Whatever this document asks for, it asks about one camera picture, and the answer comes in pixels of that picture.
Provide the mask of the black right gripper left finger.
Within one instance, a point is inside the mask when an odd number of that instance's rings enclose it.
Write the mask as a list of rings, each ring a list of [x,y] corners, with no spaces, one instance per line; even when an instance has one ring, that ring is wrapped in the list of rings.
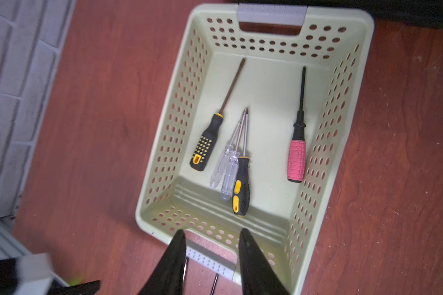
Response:
[[[186,236],[179,229],[139,295],[182,295],[186,251]]]

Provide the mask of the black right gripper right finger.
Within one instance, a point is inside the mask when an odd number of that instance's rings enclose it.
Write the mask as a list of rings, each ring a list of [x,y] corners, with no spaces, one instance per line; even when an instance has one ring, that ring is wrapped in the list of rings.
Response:
[[[250,231],[241,230],[239,260],[244,295],[288,295]]]

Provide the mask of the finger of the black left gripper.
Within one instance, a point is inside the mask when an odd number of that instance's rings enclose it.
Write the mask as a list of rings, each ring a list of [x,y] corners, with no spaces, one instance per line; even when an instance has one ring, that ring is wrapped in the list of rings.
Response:
[[[49,295],[95,295],[100,289],[100,280],[75,286],[53,288]]]

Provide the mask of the small black yellow screwdriver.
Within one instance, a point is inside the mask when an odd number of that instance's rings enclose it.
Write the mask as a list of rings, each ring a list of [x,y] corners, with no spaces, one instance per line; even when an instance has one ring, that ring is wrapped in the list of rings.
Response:
[[[238,159],[238,170],[232,198],[233,212],[238,216],[246,216],[251,197],[249,187],[249,157],[247,156],[248,126],[249,112],[246,111],[243,123],[243,147],[241,157]]]

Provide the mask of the clear handle screwdriver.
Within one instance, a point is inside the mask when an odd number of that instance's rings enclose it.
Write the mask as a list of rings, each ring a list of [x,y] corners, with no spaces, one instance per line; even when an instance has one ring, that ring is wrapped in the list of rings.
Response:
[[[238,158],[240,153],[238,152],[239,142],[242,134],[242,127],[245,121],[246,114],[248,113],[247,108],[244,109],[241,119],[236,126],[235,133],[233,135],[230,144],[233,145],[233,148],[230,150],[228,155],[228,166],[226,168],[225,177],[223,180],[223,184],[221,187],[221,198],[224,201],[229,201],[232,198],[232,190],[236,181],[236,173],[238,170]]]

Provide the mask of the clear tester screwdriver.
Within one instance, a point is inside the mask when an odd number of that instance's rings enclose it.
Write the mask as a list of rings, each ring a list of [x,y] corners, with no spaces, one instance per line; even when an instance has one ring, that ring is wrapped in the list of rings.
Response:
[[[226,172],[226,168],[228,166],[229,159],[232,156],[232,154],[235,152],[235,139],[241,129],[241,124],[242,124],[242,120],[244,119],[245,113],[246,113],[246,110],[244,110],[242,112],[241,118],[236,125],[236,128],[235,128],[233,135],[231,137],[231,140],[225,146],[225,151],[221,154],[221,156],[219,158],[219,163],[217,164],[217,167],[214,170],[214,173],[212,174],[212,177],[210,179],[210,187],[212,189],[216,189],[219,186],[219,184],[222,180],[222,176]]]

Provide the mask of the pink handle screwdriver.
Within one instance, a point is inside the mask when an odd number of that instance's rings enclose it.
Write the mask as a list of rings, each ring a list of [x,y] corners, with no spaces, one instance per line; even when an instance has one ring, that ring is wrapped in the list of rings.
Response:
[[[303,110],[305,95],[306,66],[302,69],[300,104],[297,118],[294,123],[294,132],[289,147],[287,161],[287,179],[294,183],[301,183],[305,174],[306,165],[306,143],[305,143],[305,113]]]

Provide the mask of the black yellow dotted screwdriver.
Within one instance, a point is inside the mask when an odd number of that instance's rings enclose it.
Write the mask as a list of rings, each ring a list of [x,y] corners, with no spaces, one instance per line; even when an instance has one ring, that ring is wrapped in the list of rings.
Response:
[[[222,103],[219,112],[215,113],[211,119],[211,122],[207,129],[205,129],[197,142],[192,159],[190,161],[190,167],[198,172],[205,170],[206,165],[210,159],[214,146],[219,136],[220,126],[223,123],[223,112],[226,108],[226,104],[231,97],[232,91],[235,88],[238,77],[245,65],[246,58],[243,58],[239,64],[235,77],[231,83],[231,86],[226,94],[226,97]]]

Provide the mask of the light green perforated bin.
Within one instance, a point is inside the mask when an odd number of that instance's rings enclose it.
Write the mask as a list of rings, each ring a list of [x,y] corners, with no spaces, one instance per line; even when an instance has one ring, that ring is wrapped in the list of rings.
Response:
[[[301,293],[351,130],[374,20],[359,9],[203,4],[187,22],[143,181],[135,220],[165,244],[179,229],[237,252],[247,228],[284,287]],[[223,112],[202,172],[190,167],[197,142]],[[306,165],[287,179],[289,147],[306,66]],[[251,201],[245,217],[209,180],[242,111],[249,111]]]

